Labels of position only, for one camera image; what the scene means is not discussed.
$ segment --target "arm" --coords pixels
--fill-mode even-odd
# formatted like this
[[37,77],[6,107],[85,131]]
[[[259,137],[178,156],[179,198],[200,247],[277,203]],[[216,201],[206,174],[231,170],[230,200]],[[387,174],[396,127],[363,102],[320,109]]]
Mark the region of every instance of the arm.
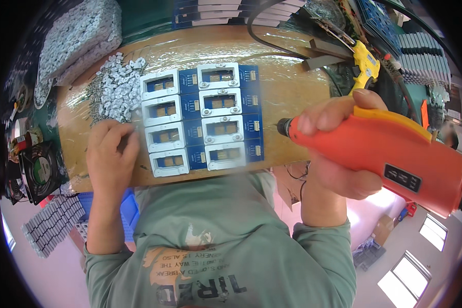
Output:
[[[353,96],[332,98],[305,110],[298,121],[303,134],[329,132],[353,112],[354,105],[366,109],[387,107],[375,92],[357,89]],[[366,170],[354,171],[333,163],[309,149],[311,164],[302,196],[301,218],[311,227],[343,225],[347,219],[346,197],[361,200],[382,188],[379,176]]]
[[120,205],[139,148],[138,133],[131,124],[106,120],[92,128],[86,156],[94,190],[87,234],[91,254],[118,253],[124,246]]
[[89,136],[86,160],[94,198],[84,254],[92,307],[107,305],[113,281],[132,255],[123,243],[120,205],[139,148],[134,127],[115,120],[99,122]]
[[[327,100],[307,109],[298,126],[302,133],[331,131],[353,111],[353,106],[387,110],[374,92],[355,90],[353,97]],[[364,199],[382,188],[381,178],[366,170],[353,171],[310,150],[311,164],[302,195],[302,224],[293,238],[324,269],[339,294],[342,306],[351,307],[356,293],[356,272],[351,255],[346,197]]]

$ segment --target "window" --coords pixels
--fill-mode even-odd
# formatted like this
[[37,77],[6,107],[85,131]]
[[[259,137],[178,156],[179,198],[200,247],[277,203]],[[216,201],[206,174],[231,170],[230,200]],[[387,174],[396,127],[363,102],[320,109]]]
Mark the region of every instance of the window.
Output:
[[419,233],[438,248],[439,251],[444,250],[448,229],[430,214],[427,214]]
[[15,240],[12,237],[12,233],[9,230],[9,227],[7,226],[7,223],[5,222],[5,218],[3,218],[2,214],[2,224],[3,224],[3,232],[5,233],[5,240],[7,241],[7,244],[9,245],[10,252],[12,252],[12,249],[15,246]]
[[378,286],[397,308],[412,308],[431,280],[430,272],[408,251]]

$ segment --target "wooden workbench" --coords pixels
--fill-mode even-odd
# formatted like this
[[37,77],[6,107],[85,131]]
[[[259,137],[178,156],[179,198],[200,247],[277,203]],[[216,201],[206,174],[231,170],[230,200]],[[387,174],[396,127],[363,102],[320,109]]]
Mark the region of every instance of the wooden workbench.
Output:
[[[274,44],[314,57],[307,48],[313,38],[288,30],[254,27],[259,37]],[[265,160],[245,168],[256,170],[307,160],[307,151],[296,146],[276,130],[281,118],[293,117],[305,107],[329,98],[326,76],[320,71],[304,71],[301,60],[255,42],[246,26],[206,26],[187,28],[157,35],[119,48],[125,59],[144,57],[146,73],[170,69],[185,70],[199,64],[238,62],[258,65],[262,95]],[[90,133],[89,100],[85,88],[107,57],[88,69],[72,87],[61,87],[57,96],[57,113],[63,158],[72,188],[77,192],[92,191],[86,167],[86,146]],[[169,182],[220,176],[233,170],[191,170],[187,175],[154,178],[144,137],[142,120],[135,113],[132,122],[140,130],[140,153],[130,186],[156,185]]]

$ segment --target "green t-shirt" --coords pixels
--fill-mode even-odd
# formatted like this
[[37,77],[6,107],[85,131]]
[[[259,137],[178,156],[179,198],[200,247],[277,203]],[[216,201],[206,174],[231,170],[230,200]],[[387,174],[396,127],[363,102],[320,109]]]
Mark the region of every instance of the green t-shirt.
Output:
[[253,185],[227,176],[151,188],[135,253],[85,250],[91,306],[351,307],[349,222],[298,223],[291,238]]

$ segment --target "red tool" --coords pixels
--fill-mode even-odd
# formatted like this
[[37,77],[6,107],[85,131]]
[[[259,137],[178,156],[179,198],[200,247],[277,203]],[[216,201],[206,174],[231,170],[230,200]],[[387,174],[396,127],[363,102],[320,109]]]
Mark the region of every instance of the red tool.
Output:
[[277,130],[294,143],[314,148],[346,168],[368,170],[383,186],[443,218],[462,198],[462,155],[416,122],[394,112],[354,107],[331,132],[303,135],[298,117],[282,119]]

